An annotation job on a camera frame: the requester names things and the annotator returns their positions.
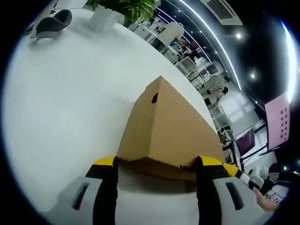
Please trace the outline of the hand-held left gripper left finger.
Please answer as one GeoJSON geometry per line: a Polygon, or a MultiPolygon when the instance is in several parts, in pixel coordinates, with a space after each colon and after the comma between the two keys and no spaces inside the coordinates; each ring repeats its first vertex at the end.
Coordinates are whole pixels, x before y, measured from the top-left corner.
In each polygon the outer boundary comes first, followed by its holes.
{"type": "Polygon", "coordinates": [[[84,177],[63,189],[56,203],[57,225],[114,225],[118,198],[118,157],[97,159],[84,177]]]}

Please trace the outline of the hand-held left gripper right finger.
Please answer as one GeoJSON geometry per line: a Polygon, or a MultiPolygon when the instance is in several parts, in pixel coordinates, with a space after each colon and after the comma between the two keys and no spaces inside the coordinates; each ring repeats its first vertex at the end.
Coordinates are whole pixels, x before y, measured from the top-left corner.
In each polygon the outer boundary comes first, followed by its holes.
{"type": "Polygon", "coordinates": [[[260,207],[248,187],[249,177],[230,176],[216,158],[197,156],[194,162],[197,175],[199,224],[257,225],[260,207]]]}

